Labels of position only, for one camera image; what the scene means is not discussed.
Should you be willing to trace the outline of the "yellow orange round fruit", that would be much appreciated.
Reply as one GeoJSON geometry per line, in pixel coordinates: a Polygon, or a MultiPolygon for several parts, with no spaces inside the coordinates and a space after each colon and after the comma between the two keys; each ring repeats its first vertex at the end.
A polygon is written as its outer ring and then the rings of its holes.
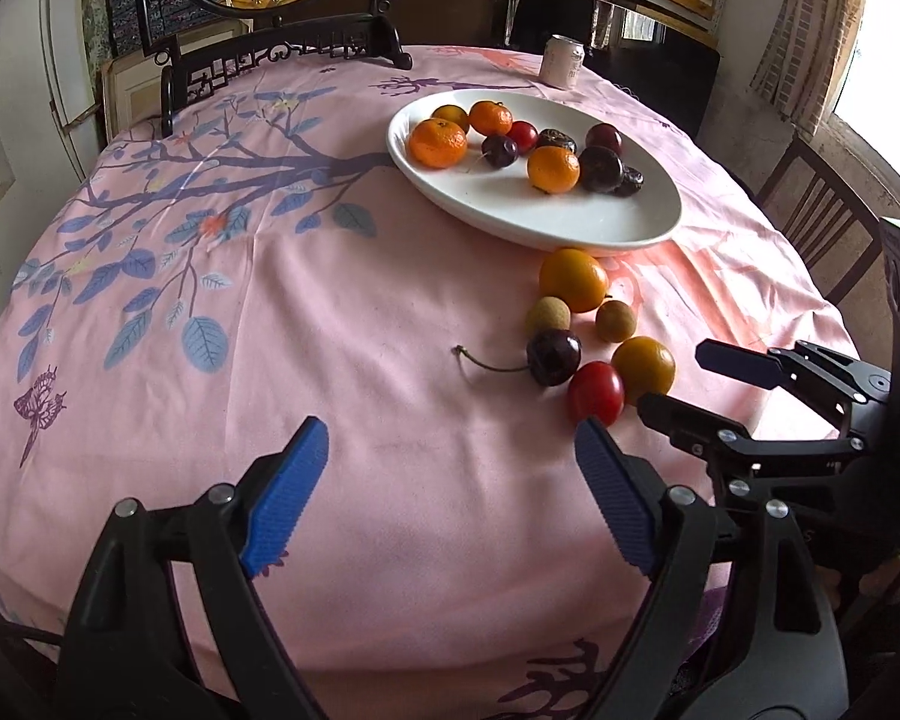
{"type": "Polygon", "coordinates": [[[676,379],[676,359],[663,343],[650,337],[623,341],[613,353],[611,366],[629,405],[637,405],[647,394],[666,395],[676,379]]]}

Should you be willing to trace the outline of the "red cherry tomato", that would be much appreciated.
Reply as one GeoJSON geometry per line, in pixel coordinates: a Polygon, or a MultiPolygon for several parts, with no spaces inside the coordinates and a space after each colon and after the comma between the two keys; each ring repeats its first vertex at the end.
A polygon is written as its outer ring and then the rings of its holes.
{"type": "Polygon", "coordinates": [[[566,405],[574,426],[590,418],[605,427],[613,426],[626,406],[621,377],[609,362],[583,364],[569,382],[566,405]]]}
{"type": "Polygon", "coordinates": [[[514,142],[520,156],[530,153],[538,143],[538,129],[528,121],[513,121],[507,138],[514,142]]]}

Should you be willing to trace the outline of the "brown longan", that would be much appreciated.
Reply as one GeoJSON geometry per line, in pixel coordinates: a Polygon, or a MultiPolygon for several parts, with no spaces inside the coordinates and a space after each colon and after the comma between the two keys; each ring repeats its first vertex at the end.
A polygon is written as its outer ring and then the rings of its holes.
{"type": "Polygon", "coordinates": [[[557,296],[539,298],[526,312],[525,333],[528,340],[546,330],[569,330],[571,327],[571,308],[557,296]]]}
{"type": "Polygon", "coordinates": [[[608,299],[596,309],[596,334],[605,343],[622,343],[635,335],[637,317],[629,304],[608,299]]]}

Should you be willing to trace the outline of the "dark cherry with stem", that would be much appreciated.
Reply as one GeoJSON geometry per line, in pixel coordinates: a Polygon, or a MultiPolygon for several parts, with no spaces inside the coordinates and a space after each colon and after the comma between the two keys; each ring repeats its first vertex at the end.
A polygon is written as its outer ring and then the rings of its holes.
{"type": "Polygon", "coordinates": [[[526,343],[525,362],[520,366],[491,366],[476,358],[463,344],[453,346],[452,353],[470,361],[473,366],[494,374],[528,372],[539,387],[551,388],[569,382],[574,377],[582,361],[582,343],[571,330],[541,330],[526,343]]]}

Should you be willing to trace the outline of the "smooth orange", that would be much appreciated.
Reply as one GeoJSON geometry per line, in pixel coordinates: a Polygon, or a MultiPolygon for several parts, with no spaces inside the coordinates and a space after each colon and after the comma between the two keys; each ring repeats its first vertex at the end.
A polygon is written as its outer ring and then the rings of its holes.
{"type": "Polygon", "coordinates": [[[557,249],[544,257],[538,273],[542,298],[559,298],[572,314],[598,309],[610,289],[605,267],[580,249],[557,249]]]}

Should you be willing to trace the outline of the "wrinkled dark passion fruit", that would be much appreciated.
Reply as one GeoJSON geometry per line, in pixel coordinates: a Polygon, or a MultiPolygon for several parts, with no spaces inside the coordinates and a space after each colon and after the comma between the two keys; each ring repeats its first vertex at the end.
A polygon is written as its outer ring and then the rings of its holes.
{"type": "Polygon", "coordinates": [[[632,197],[644,187],[645,177],[639,169],[632,166],[622,166],[621,179],[619,184],[611,193],[615,197],[632,197]]]}

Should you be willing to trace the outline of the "dark purple front fruit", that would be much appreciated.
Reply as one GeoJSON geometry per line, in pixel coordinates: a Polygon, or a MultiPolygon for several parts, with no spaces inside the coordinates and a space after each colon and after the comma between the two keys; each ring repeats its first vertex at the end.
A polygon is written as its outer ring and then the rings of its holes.
{"type": "Polygon", "coordinates": [[[613,193],[621,185],[624,164],[611,148],[587,146],[578,155],[578,165],[578,183],[589,192],[613,193]]]}

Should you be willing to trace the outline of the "mandarin with green stem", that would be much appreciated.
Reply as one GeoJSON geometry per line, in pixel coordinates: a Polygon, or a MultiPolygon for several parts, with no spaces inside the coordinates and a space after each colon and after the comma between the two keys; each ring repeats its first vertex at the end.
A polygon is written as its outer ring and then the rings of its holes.
{"type": "Polygon", "coordinates": [[[514,114],[504,103],[484,99],[471,106],[468,121],[470,127],[484,137],[507,135],[514,123],[514,114]]]}

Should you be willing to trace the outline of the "large mandarin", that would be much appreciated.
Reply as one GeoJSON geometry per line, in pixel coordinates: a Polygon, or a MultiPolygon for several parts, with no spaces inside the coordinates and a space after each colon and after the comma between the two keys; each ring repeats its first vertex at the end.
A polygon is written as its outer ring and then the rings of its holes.
{"type": "Polygon", "coordinates": [[[560,195],[571,192],[580,179],[580,163],[572,151],[559,146],[540,146],[526,158],[526,176],[539,192],[560,195]]]}

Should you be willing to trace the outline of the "round dark passion fruit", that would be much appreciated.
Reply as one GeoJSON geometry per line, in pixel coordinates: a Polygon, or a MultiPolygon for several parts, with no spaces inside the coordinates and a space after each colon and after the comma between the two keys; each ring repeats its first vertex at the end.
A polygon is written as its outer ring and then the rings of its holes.
{"type": "Polygon", "coordinates": [[[538,148],[552,146],[553,148],[565,149],[571,153],[577,153],[578,150],[577,143],[575,143],[575,140],[571,135],[567,135],[566,132],[562,132],[559,128],[551,127],[543,128],[543,130],[538,132],[536,146],[538,148]]]}

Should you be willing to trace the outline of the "dark wooden chair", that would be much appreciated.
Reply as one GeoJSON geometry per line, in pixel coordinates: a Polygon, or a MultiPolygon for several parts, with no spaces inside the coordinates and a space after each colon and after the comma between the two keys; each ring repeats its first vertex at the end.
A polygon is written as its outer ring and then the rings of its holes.
{"type": "Polygon", "coordinates": [[[809,172],[808,181],[798,193],[782,234],[802,257],[806,268],[811,270],[814,265],[820,265],[854,227],[868,236],[865,249],[855,255],[836,284],[824,291],[824,297],[831,304],[839,304],[877,263],[883,250],[880,222],[870,206],[800,133],[793,135],[781,159],[759,187],[754,204],[766,210],[770,199],[782,187],[785,176],[798,166],[809,172]]]}

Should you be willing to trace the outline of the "pink printed tablecloth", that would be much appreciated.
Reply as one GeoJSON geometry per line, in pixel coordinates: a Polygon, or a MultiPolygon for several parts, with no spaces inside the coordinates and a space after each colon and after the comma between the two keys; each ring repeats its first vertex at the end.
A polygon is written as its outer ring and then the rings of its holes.
{"type": "Polygon", "coordinates": [[[569,718],[645,590],[520,371],[538,252],[443,213],[386,127],[531,55],[302,57],[103,151],[0,319],[0,611],[61,631],[112,507],[187,504],[307,416],[329,462],[258,592],[334,718],[569,718]]]}

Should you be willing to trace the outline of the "white oval plate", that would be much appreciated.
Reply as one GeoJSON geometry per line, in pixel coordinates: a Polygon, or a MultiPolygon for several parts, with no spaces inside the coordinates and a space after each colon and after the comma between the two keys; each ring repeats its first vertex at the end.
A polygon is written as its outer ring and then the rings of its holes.
{"type": "Polygon", "coordinates": [[[630,197],[572,188],[548,195],[532,186],[526,161],[502,169],[481,158],[482,137],[468,135],[468,156],[447,169],[430,169],[414,160],[408,138],[432,110],[444,104],[471,107],[482,99],[499,101],[519,121],[559,128],[580,142],[596,115],[560,101],[516,89],[450,89],[406,103],[386,129],[386,148],[409,183],[470,226],[504,241],[538,250],[577,247],[593,255],[634,250],[666,241],[681,223],[685,204],[668,171],[645,148],[624,137],[624,163],[642,172],[644,185],[630,197]]]}

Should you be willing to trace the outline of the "bright right window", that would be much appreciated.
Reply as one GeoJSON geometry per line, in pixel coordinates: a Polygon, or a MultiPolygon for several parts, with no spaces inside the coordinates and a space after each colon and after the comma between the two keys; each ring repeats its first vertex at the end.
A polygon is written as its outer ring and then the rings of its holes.
{"type": "Polygon", "coordinates": [[[900,0],[862,0],[862,18],[829,123],[900,199],[900,0]]]}

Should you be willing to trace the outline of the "white drink can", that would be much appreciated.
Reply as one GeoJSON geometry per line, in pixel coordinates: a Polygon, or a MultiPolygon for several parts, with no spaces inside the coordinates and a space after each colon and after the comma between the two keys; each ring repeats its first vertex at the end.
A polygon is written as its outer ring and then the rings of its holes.
{"type": "Polygon", "coordinates": [[[551,88],[574,89],[583,67],[585,47],[572,37],[553,34],[546,41],[539,81],[551,88]]]}

